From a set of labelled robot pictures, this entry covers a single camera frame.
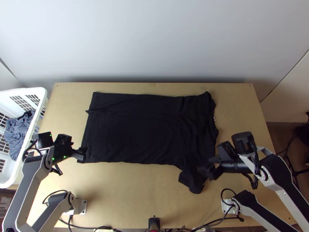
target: laundry basket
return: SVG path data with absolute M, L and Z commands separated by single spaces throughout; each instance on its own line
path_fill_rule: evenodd
M 46 89 L 21 88 L 0 91 L 0 188 L 7 188 L 12 184 L 19 184 L 23 175 L 21 168 L 22 153 L 30 145 L 32 135 L 38 131 L 42 116 L 48 104 Z M 16 161 L 9 157 L 9 146 L 4 140 L 6 120 L 18 118 L 26 111 L 35 110 L 35 114 L 25 135 L 24 143 Z

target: white wall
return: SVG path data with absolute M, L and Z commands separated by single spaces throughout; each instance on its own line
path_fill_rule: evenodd
M 26 85 L 253 82 L 259 99 L 309 48 L 307 0 L 3 0 L 0 57 Z
M 21 88 L 22 84 L 7 70 L 0 59 L 0 91 Z
M 309 52 L 261 102 L 266 121 L 306 122 L 309 111 Z

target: cable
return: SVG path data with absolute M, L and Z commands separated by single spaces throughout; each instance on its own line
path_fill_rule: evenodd
M 61 218 L 59 219 L 59 221 L 61 221 L 62 223 L 66 224 L 67 226 L 69 226 L 69 223 L 65 222 Z M 83 229 L 83 230 L 113 230 L 115 232 L 122 232 L 121 230 L 114 229 L 114 228 L 112 228 L 110 226 L 82 227 L 82 226 L 77 226 L 77 225 L 70 224 L 70 227 L 74 227 L 74 228 L 77 228 L 77 229 Z
M 306 124 L 309 123 L 309 114 L 307 114 L 307 116 L 308 116 L 308 120 L 307 120 Z M 288 145 L 287 145 L 286 149 L 284 149 L 284 150 L 281 151 L 281 152 L 278 152 L 276 155 L 279 155 L 279 154 L 285 152 L 284 157 L 283 157 L 283 159 L 285 159 L 285 157 L 287 156 L 287 152 L 288 152 L 288 150 L 289 150 L 290 145 L 292 144 L 292 142 L 293 142 L 294 139 L 296 139 L 296 138 L 297 138 L 297 135 L 296 135 L 296 132 L 294 132 L 294 134 L 292 135 L 292 137 L 290 138 L 290 140 L 289 140 L 289 142 L 288 142 Z
M 223 200 L 223 193 L 224 193 L 224 191 L 227 191 L 227 190 L 233 192 L 233 193 L 234 193 L 234 196 L 236 195 L 236 193 L 235 193 L 233 190 L 229 189 L 229 188 L 222 189 L 221 194 L 220 194 L 220 196 L 221 196 L 221 201 L 222 201 L 224 204 L 226 204 L 226 205 L 234 206 L 234 204 L 229 204 L 229 203 L 227 203 L 227 202 L 225 202 L 225 201 Z
M 23 162 L 24 162 L 25 159 L 27 158 L 27 156 L 28 156 L 28 151 L 29 151 L 29 150 L 36 150 L 40 155 L 42 155 L 42 153 L 41 153 L 37 148 L 33 147 L 33 146 L 35 145 L 36 142 L 37 142 L 37 139 L 34 140 L 34 141 L 30 144 L 30 146 L 23 152 L 23 154 L 22 154 L 22 161 L 23 161 Z
M 200 226 L 200 227 L 197 227 L 197 228 L 193 229 L 191 232 L 196 232 L 196 231 L 198 231 L 198 230 L 200 230 L 200 229 L 202 229 L 202 228 L 205 228 L 205 227 L 207 228 L 207 227 L 213 227 L 213 226 L 219 225 L 221 222 L 223 222 L 224 220 L 228 220 L 228 219 L 238 219 L 239 221 L 243 222 L 244 219 L 241 218 L 241 217 L 239 217 L 239 216 L 230 217 L 230 218 L 227 218 L 227 217 L 226 217 L 227 214 L 229 213 L 229 211 L 230 211 L 233 207 L 234 207 L 234 205 L 231 206 L 231 207 L 226 211 L 226 213 L 225 213 L 225 215 L 223 216 L 223 218 L 219 218 L 219 219 L 216 219 L 216 220 L 214 220 L 214 221 L 212 221 L 212 222 L 208 222 L 208 223 L 206 223 L 206 224 L 204 224 L 204 225 L 202 225 L 202 226 Z
M 67 190 L 64 190 L 64 189 L 62 189 L 62 190 L 58 190 L 58 191 L 55 191 L 55 192 L 53 192 L 53 193 L 51 193 L 51 194 L 49 194 L 47 197 L 45 197 L 44 198 L 44 200 L 42 201 L 42 204 L 44 205 L 44 204 L 46 204 L 47 205 L 47 202 L 45 202 L 46 201 L 46 199 L 49 197 L 49 196 L 51 196 L 51 195 L 53 195 L 53 194 L 55 194 L 55 193 L 58 193 L 58 192 L 68 192 Z
M 238 216 L 238 217 L 229 217 L 229 218 L 225 218 L 224 220 L 228 220 L 228 219 L 239 219 L 241 222 L 244 222 L 244 219 L 241 218 L 241 217 L 239 217 L 239 216 Z M 208 222 L 208 223 L 205 224 L 205 225 L 209 226 L 211 223 L 217 222 L 217 221 L 219 221 L 219 220 L 221 220 L 221 218 L 216 219 L 216 220 L 213 220 L 213 221 L 211 221 L 211 222 Z
M 51 195 L 53 195 L 53 194 L 55 194 L 55 193 L 58 193 L 58 192 L 68 192 L 68 191 L 62 189 L 62 190 L 58 190 L 58 191 L 52 192 L 51 194 L 49 194 L 47 197 L 44 198 L 44 200 L 42 201 L 42 204 L 46 204 L 46 205 L 47 205 L 47 202 L 45 202 L 46 199 L 47 199 L 49 196 L 51 196 Z M 78 228 L 78 229 L 84 229 L 84 230 L 94 230 L 94 231 L 97 231 L 97 230 L 100 230 L 100 229 L 101 229 L 101 230 L 113 230 L 114 232 L 122 232 L 121 230 L 114 229 L 114 228 L 112 228 L 112 227 L 110 227 L 110 226 L 81 227 L 81 226 L 73 225 L 73 224 L 70 223 L 71 220 L 72 220 L 72 218 L 73 218 L 73 215 L 70 215 L 70 216 L 69 216 L 69 221 L 68 221 L 68 222 L 65 222 L 65 221 L 62 220 L 61 218 L 59 219 L 59 221 L 61 221 L 62 223 L 66 224 L 66 225 L 68 226 L 70 232 L 72 232 L 71 227 Z

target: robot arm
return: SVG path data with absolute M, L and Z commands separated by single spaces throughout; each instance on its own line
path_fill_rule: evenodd
M 85 214 L 87 201 L 76 199 L 71 192 L 52 195 L 48 206 L 37 221 L 30 226 L 27 218 L 41 181 L 51 172 L 52 166 L 60 161 L 75 157 L 82 160 L 84 150 L 72 149 L 71 137 L 58 135 L 55 143 L 51 133 L 39 134 L 36 148 L 43 155 L 25 159 L 24 175 L 2 224 L 4 232 L 51 231 L 62 213 Z
M 218 168 L 212 165 L 207 169 L 210 179 L 217 179 L 224 172 L 242 173 L 247 177 L 248 173 L 253 173 L 256 180 L 275 191 L 303 231 L 309 231 L 309 204 L 293 183 L 291 172 L 284 160 L 265 147 L 257 147 L 251 132 L 235 134 L 232 140 L 235 148 L 229 142 L 217 146 L 219 155 L 210 161 L 220 165 Z M 260 151 L 266 157 L 257 160 Z M 250 181 L 253 189 L 257 188 L 257 182 L 252 179 Z M 234 196 L 232 202 L 236 205 L 236 214 L 243 213 L 254 217 L 269 231 L 296 231 L 261 206 L 248 191 Z

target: wooden table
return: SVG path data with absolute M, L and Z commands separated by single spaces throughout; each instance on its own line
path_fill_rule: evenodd
M 211 93 L 217 106 L 217 143 L 231 135 L 251 131 L 255 142 L 274 151 L 270 135 L 252 84 L 207 83 L 56 83 L 51 93 L 40 132 L 51 131 L 73 137 L 77 149 L 83 138 L 92 93 L 156 94 L 166 96 Z M 114 228 L 146 228 L 148 219 L 159 217 L 162 228 L 197 227 L 221 218 L 220 192 L 231 188 L 237 193 L 247 189 L 258 201 L 288 223 L 295 223 L 274 192 L 261 183 L 252 190 L 248 179 L 241 174 L 223 174 L 216 181 L 207 180 L 201 194 L 193 194 L 178 182 L 180 170 L 170 165 L 128 163 L 78 164 L 67 159 L 59 164 L 63 176 L 50 174 L 39 187 L 28 222 L 32 224 L 45 209 L 42 200 L 59 189 L 88 200 L 86 215 L 75 215 L 72 223 L 79 226 L 110 225 Z M 254 226 L 248 217 L 245 222 L 226 220 L 220 227 Z M 58 222 L 57 227 L 66 227 Z

